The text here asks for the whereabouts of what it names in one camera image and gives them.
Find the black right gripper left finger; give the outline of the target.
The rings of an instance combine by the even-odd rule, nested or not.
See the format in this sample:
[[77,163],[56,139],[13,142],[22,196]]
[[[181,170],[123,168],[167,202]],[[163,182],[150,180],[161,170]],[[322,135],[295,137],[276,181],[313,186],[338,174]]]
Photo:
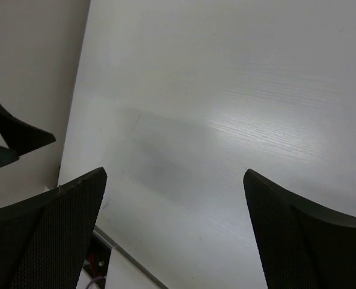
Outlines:
[[100,167],[0,208],[0,288],[75,288],[103,200]]

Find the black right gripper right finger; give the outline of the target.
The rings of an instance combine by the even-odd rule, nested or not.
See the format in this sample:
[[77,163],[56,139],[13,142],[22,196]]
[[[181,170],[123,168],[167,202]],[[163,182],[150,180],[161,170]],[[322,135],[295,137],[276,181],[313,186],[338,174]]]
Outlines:
[[244,190],[268,288],[356,288],[356,217],[252,169]]

